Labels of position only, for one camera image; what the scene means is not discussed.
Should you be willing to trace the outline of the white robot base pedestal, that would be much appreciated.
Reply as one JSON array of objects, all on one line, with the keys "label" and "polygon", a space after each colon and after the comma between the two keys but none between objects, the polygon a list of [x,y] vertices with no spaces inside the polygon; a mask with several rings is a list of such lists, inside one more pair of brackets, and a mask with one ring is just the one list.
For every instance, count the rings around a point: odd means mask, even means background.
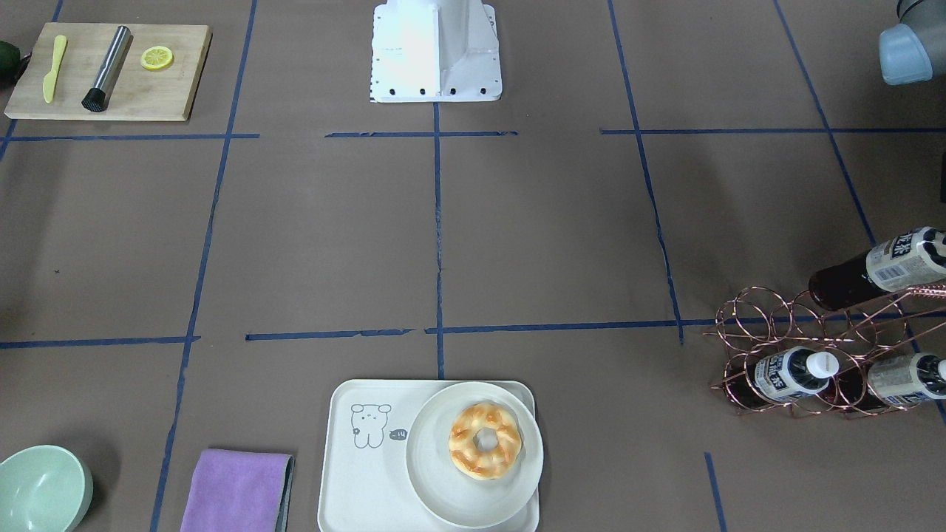
[{"label": "white robot base pedestal", "polygon": [[371,44],[372,102],[501,99],[496,11],[483,1],[379,4]]}]

